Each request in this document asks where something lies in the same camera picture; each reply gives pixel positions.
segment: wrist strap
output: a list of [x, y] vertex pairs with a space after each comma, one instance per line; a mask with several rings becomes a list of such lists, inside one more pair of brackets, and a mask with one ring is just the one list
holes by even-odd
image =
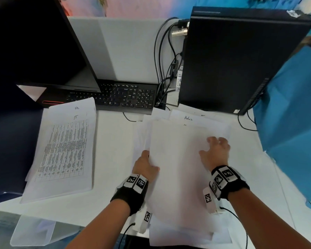
[[130, 207], [130, 216], [137, 213], [141, 208], [146, 192], [148, 190], [149, 181], [142, 175], [131, 174], [117, 188], [111, 201], [121, 199]]
[[212, 179], [209, 187], [218, 200], [228, 200], [229, 192], [235, 192], [242, 188], [250, 189], [244, 177], [234, 168], [222, 165], [211, 172]]

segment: paper pile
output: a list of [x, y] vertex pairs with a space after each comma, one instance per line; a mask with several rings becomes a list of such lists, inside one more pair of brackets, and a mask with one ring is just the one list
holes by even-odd
[[45, 112], [21, 203], [92, 189], [94, 99], [55, 105]]
[[150, 163], [161, 169], [145, 198], [153, 213], [151, 246], [231, 243], [227, 229], [231, 217], [207, 212], [203, 189], [210, 172], [198, 154], [208, 150], [209, 136], [229, 139], [230, 123], [204, 113], [182, 104], [173, 111], [154, 108], [134, 128], [133, 164], [143, 150], [149, 150]]

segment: blue cloth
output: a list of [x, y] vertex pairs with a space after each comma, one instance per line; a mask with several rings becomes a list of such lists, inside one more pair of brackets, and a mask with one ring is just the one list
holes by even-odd
[[263, 149], [311, 201], [310, 47], [282, 66], [253, 112]]

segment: desk surface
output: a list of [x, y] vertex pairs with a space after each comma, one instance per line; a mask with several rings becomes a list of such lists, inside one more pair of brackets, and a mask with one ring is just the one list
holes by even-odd
[[[168, 103], [176, 104], [177, 96], [176, 92], [170, 94]], [[209, 114], [232, 122], [229, 164], [245, 176], [251, 190], [266, 205], [311, 241], [311, 210], [305, 206], [305, 198], [290, 179], [262, 151], [257, 132], [242, 129], [237, 116], [215, 112]], [[132, 113], [126, 116], [134, 121], [143, 117]], [[243, 126], [254, 128], [247, 116], [240, 117], [240, 120]], [[131, 172], [133, 125], [134, 122], [127, 121], [122, 113], [97, 111], [91, 191], [27, 204], [20, 204], [20, 198], [16, 198], [0, 203], [0, 211], [86, 226], [108, 205], [115, 187]], [[233, 244], [217, 245], [216, 248], [237, 248], [237, 244], [243, 247], [245, 236], [241, 224], [232, 221], [229, 232]], [[137, 235], [149, 236], [148, 231]]]

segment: desktop computer tower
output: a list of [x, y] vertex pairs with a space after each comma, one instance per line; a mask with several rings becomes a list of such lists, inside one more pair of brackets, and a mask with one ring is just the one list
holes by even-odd
[[194, 7], [178, 102], [244, 115], [310, 29], [300, 11]]

